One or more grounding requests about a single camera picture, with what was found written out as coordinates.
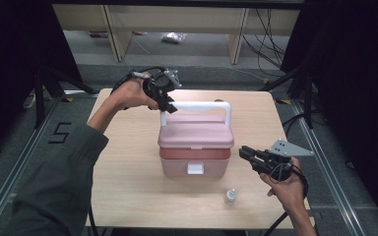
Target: camera mount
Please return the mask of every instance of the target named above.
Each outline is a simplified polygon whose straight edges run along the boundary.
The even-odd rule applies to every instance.
[[[293,156],[313,156],[314,152],[278,139],[269,149],[264,151],[242,146],[239,149],[239,155],[249,161],[253,170],[259,174],[265,173],[277,181],[284,181],[289,178],[292,172],[291,158]]]

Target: human arm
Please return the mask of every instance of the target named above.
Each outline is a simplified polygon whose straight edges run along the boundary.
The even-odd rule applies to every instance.
[[[299,168],[298,159],[293,158],[292,162],[294,166]],[[316,235],[305,207],[303,185],[299,176],[292,173],[288,179],[282,182],[277,182],[277,180],[272,179],[269,175],[264,173],[260,174],[260,178],[272,187],[268,196],[276,196],[279,199],[284,210],[289,215],[296,235]]]
[[[123,84],[94,114],[77,126],[66,143],[51,149],[13,203],[13,217],[2,235],[81,235],[91,202],[94,165],[108,139],[102,134],[124,107],[155,101],[142,91],[142,80]]]

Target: wooden table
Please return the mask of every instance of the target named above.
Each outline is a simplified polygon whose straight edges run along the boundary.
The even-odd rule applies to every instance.
[[[108,97],[103,89],[92,114]],[[147,107],[119,112],[105,134],[109,144],[94,167],[92,205],[97,226],[158,228],[269,228],[284,212],[238,149],[269,148],[284,130],[271,95],[264,91],[185,90],[169,94],[176,101],[222,99],[232,105],[235,145],[221,178],[168,178],[158,155],[158,111]],[[224,203],[236,189],[232,206]],[[289,219],[280,228],[292,228]]]

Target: aluminum rail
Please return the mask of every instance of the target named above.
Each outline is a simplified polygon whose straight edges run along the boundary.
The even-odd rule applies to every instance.
[[[17,162],[14,164],[14,167],[12,168],[10,174],[2,185],[0,189],[0,215],[4,210],[8,200],[11,198],[12,192],[20,181],[21,176],[24,173],[24,170],[26,169],[32,157],[32,154],[35,151],[35,148],[48,124],[48,120],[50,119],[53,111],[60,103],[60,101],[61,98],[51,99],[48,104],[48,108],[46,110],[47,114],[45,115],[44,120],[41,122],[40,126],[32,132],[30,139],[28,140],[26,146],[18,157]]]
[[[292,101],[293,111],[295,115],[303,113],[302,107],[298,100]],[[322,150],[315,134],[312,129],[308,128],[305,120],[303,118],[299,119],[300,127],[306,137],[306,140],[311,145],[312,150],[315,153],[315,159],[318,162],[319,167],[324,175],[325,180],[327,181],[328,187],[333,195],[334,200],[339,207],[340,213],[343,216],[343,219],[346,223],[346,226],[351,235],[367,235],[364,228],[361,225],[360,220],[358,219],[357,214],[351,206],[351,203],[348,200],[348,197],[343,190],[343,187],[334,173],[331,164]]]

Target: finger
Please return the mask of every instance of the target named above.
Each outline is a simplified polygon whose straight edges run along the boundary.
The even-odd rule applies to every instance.
[[[292,160],[293,165],[297,166],[298,168],[300,167],[299,159],[297,159],[296,157],[293,157],[291,160]]]
[[[271,197],[271,196],[273,196],[273,195],[276,195],[276,194],[275,194],[275,191],[273,191],[273,189],[269,190],[269,192],[268,192],[268,197]]]
[[[129,81],[137,82],[138,84],[140,84],[140,87],[143,86],[143,82],[144,82],[144,80],[141,79],[141,78],[132,78],[132,79],[130,79]]]
[[[152,110],[158,109],[158,103],[149,97],[147,97],[147,105],[149,105]]]
[[[260,174],[260,179],[262,179],[263,182],[265,182],[266,184],[268,184],[270,187],[273,187],[275,185],[275,183],[272,182],[272,180],[270,178],[271,177],[269,175],[267,175],[267,174],[264,174],[264,173]]]

